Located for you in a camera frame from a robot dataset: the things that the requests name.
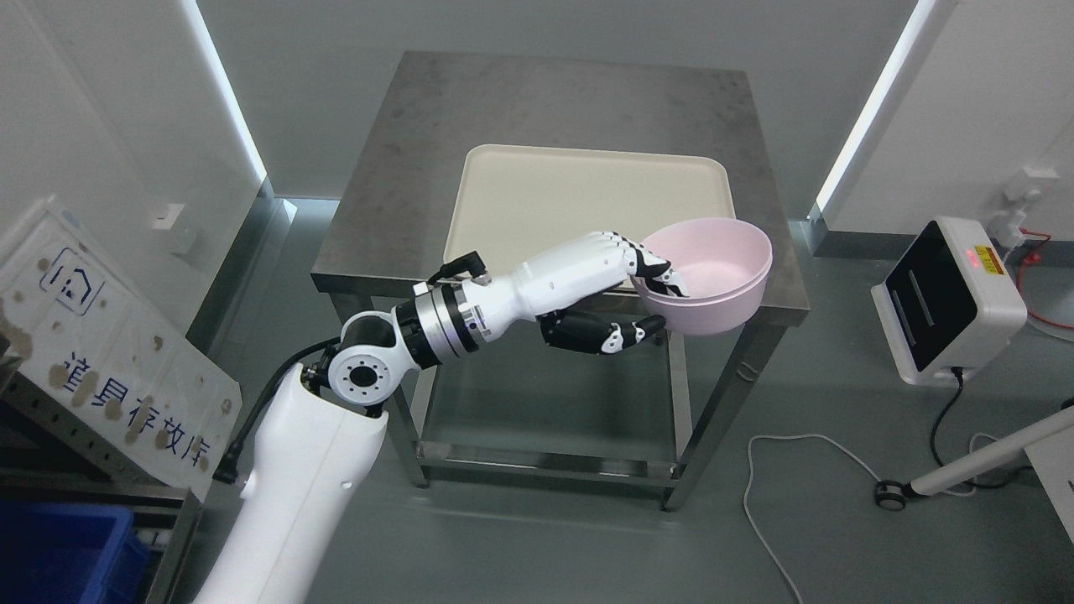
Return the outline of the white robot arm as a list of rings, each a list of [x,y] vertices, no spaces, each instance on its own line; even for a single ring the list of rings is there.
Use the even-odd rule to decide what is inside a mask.
[[[244,504],[195,601],[305,601],[342,515],[381,451],[383,405],[403,377],[560,310],[560,292],[536,261],[498,278],[422,283],[391,312],[350,318],[326,370],[286,366],[253,436]]]

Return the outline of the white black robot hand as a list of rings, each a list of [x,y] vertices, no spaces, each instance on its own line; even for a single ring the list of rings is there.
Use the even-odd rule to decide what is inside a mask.
[[[611,355],[632,347],[664,328],[661,315],[622,323],[569,314],[579,301],[613,289],[634,276],[649,290],[685,298],[686,281],[670,261],[648,251],[644,245],[613,231],[595,231],[529,258],[502,283],[503,292],[487,317],[503,334],[517,320],[540,321],[547,343],[582,353]]]

